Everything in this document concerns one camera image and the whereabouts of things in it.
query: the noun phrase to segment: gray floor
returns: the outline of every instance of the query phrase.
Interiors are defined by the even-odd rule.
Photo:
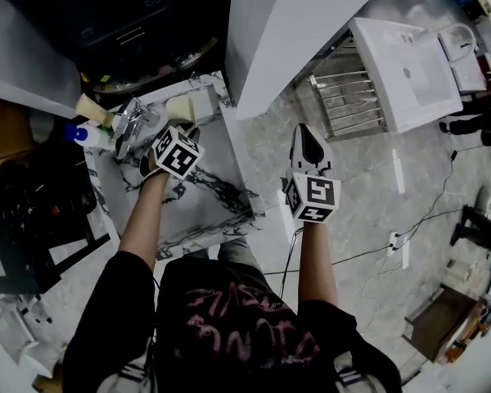
[[[287,88],[266,114],[240,122],[255,165],[261,196],[266,206],[273,210],[281,204],[277,191],[280,176],[288,167],[291,133],[299,122],[316,124],[316,118],[319,118],[316,108],[313,110],[310,90],[304,86],[299,89],[299,95],[300,99]],[[449,157],[452,151],[478,144],[478,134],[447,136],[439,131],[437,123],[401,135],[383,133],[332,142],[330,146],[342,189],[340,209],[327,225],[331,261],[378,249],[386,245],[390,231],[408,230],[429,211],[441,193],[451,170]],[[399,194],[396,182],[393,149],[402,162],[403,195]],[[456,210],[466,203],[474,205],[479,189],[483,185],[491,187],[491,147],[459,153],[453,168],[445,194],[437,202],[433,214]],[[477,261],[477,273],[487,276],[483,249],[467,241],[459,241],[454,248],[449,246],[450,235],[459,218],[459,213],[453,213],[426,221],[410,242],[410,266],[406,270],[400,267],[400,254],[386,259],[385,251],[334,268],[340,307],[356,316],[358,330],[388,354],[404,376],[423,358],[401,339],[405,329],[403,317],[433,294],[443,280],[448,260],[461,259],[470,264]],[[264,258],[264,255],[275,255],[269,241],[275,234],[272,229],[267,233],[264,237],[266,245],[270,246],[268,251],[261,251],[256,246],[253,252],[261,264],[268,263],[264,272],[283,270],[287,251],[277,253],[276,260]],[[282,231],[278,236],[286,239]],[[298,258],[291,261],[290,268],[298,268]],[[276,292],[281,278],[280,275],[270,278]],[[466,287],[468,294],[480,294],[485,281],[486,278],[482,278],[479,286]],[[284,300],[293,307],[297,304],[297,282],[298,274],[289,274]]]

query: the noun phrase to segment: white marble surface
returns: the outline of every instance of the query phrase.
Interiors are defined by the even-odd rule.
[[[205,154],[184,181],[169,181],[158,259],[244,236],[261,228],[264,217],[222,75],[203,75],[141,99],[152,105],[183,94],[193,100]],[[155,134],[156,130],[142,127],[138,143],[123,160],[116,160],[112,152],[86,150],[95,193],[112,233],[120,235],[125,229],[142,182],[138,162]]]

